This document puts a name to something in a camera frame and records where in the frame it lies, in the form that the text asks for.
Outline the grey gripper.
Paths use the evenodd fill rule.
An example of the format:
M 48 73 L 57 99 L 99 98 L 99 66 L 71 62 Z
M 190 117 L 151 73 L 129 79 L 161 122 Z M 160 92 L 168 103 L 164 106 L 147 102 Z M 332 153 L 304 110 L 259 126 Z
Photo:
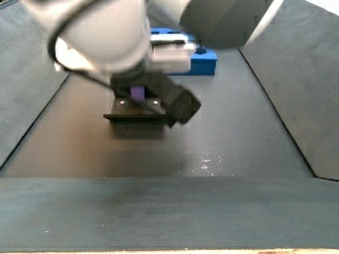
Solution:
M 155 34 L 151 36 L 151 56 L 147 69 L 164 73 L 186 73 L 191 70 L 191 56 L 196 45 L 183 34 Z

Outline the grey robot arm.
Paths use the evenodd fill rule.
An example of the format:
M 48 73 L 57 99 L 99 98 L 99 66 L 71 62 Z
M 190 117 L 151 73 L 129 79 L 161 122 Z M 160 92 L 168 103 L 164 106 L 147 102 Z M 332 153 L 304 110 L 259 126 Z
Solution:
M 250 45 L 284 0 L 20 0 L 48 35 L 55 65 L 132 77 L 186 72 L 199 45 Z

